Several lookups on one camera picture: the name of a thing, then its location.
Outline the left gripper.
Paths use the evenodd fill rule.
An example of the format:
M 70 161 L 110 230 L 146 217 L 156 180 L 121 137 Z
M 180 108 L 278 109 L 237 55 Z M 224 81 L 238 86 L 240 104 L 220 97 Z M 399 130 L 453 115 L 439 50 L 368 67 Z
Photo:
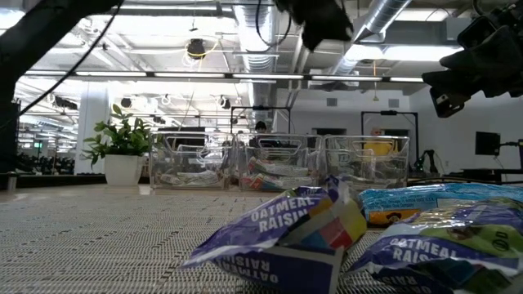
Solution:
M 279 11 L 287 12 L 296 25 L 304 27 L 303 45 L 314 51 L 324 40 L 345 41 L 354 33 L 343 1 L 274 0 Z

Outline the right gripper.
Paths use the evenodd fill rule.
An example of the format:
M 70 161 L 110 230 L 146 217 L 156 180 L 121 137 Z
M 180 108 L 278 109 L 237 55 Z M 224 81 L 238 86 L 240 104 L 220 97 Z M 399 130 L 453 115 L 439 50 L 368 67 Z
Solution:
M 486 97 L 522 95 L 522 1 L 508 1 L 488 13 L 478 1 L 472 5 L 478 16 L 458 35 L 464 50 L 440 59 L 450 70 L 422 74 L 438 118 L 464 109 L 474 86 Z M 473 83 L 454 71 L 475 74 Z

